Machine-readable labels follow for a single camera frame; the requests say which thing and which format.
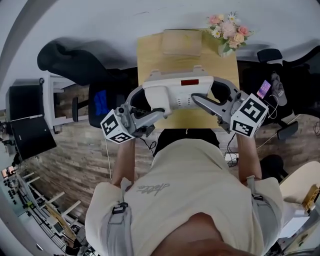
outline wooden floor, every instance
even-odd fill
[[[79,88],[71,87],[65,93],[74,97],[74,90],[77,89]],[[81,90],[82,100],[85,99],[88,88],[82,87]],[[60,111],[60,115],[70,115],[70,97],[61,93],[59,98],[60,106],[57,107],[57,111]],[[275,136],[258,149],[261,159],[270,154],[280,155],[284,160],[284,169],[288,173],[295,171],[309,161],[320,161],[320,137],[317,137],[313,130],[314,123],[318,119],[301,115],[297,120],[300,125],[299,131],[290,139],[279,141]],[[279,126],[275,124],[260,128],[256,134],[257,146],[262,145],[274,135],[277,129]],[[220,148],[225,153],[232,135],[221,129],[215,130],[215,132],[220,141]],[[154,132],[146,140],[147,143],[150,145],[153,140],[156,141],[159,134],[160,131]],[[61,133],[54,135],[54,139],[57,144],[56,148],[40,154],[39,161],[35,157],[27,161],[28,171],[36,172],[41,178],[32,184],[47,198],[65,191],[65,195],[56,201],[62,211],[77,200],[81,200],[81,204],[71,214],[84,222],[95,186],[100,182],[110,181],[108,155],[103,133],[101,129],[90,126],[89,122],[85,120],[63,125]],[[118,146],[108,142],[107,147],[112,169]],[[232,141],[230,147],[232,151],[237,152],[236,139]],[[149,171],[153,160],[151,152],[140,139],[136,141],[135,159],[136,178],[139,178]]]

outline smartphone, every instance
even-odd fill
[[[256,94],[261,99],[263,99],[266,96],[267,92],[269,91],[270,87],[271,87],[271,84],[268,83],[266,80],[264,80],[264,82],[262,83],[261,87],[259,88]]]

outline black office chair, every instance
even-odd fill
[[[88,106],[91,126],[100,123],[111,109],[125,102],[129,93],[138,86],[127,73],[119,69],[105,69],[100,61],[86,50],[66,50],[56,41],[49,42],[40,51],[37,64],[42,71],[65,77],[80,86],[89,86],[88,100],[72,100],[72,118],[78,122],[78,110]]]
[[[304,57],[292,62],[283,61],[269,64],[269,61],[282,59],[278,49],[264,49],[257,53],[259,62],[251,62],[250,68],[242,72],[240,87],[247,94],[255,94],[263,84],[264,80],[271,83],[271,74],[276,72],[283,84],[287,104],[277,107],[275,119],[266,118],[262,125],[278,123],[282,128],[277,131],[279,140],[285,140],[292,136],[299,128],[298,122],[286,124],[281,119],[294,113],[312,115],[320,118],[320,46],[317,46]],[[277,101],[269,89],[264,99],[272,106]]]

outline white flower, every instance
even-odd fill
[[[212,31],[211,34],[212,34],[215,38],[219,38],[219,37],[221,36],[220,30],[217,30],[217,28],[215,28],[215,30]]]
[[[228,14],[228,20],[231,21],[232,23],[236,23],[237,22],[237,16],[235,12],[230,12]]]

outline person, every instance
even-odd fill
[[[126,178],[133,183],[124,201],[131,208],[134,255],[264,255],[281,231],[283,199],[274,177],[262,179],[255,139],[236,138],[238,178],[229,172],[211,129],[165,129],[150,172],[135,182],[135,140],[120,144],[112,181],[96,186],[86,213],[88,242],[100,255],[108,255],[101,227],[121,200]],[[249,180],[270,206],[263,219],[254,209]]]

